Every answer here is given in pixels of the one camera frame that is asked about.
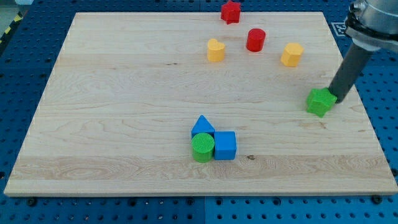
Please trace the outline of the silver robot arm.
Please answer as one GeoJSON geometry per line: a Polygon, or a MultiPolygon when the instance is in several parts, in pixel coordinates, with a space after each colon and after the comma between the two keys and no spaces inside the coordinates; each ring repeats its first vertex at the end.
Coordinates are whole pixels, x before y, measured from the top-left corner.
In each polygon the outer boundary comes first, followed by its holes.
{"type": "Polygon", "coordinates": [[[369,51],[397,52],[397,0],[353,1],[345,25],[345,34],[369,51]]]}

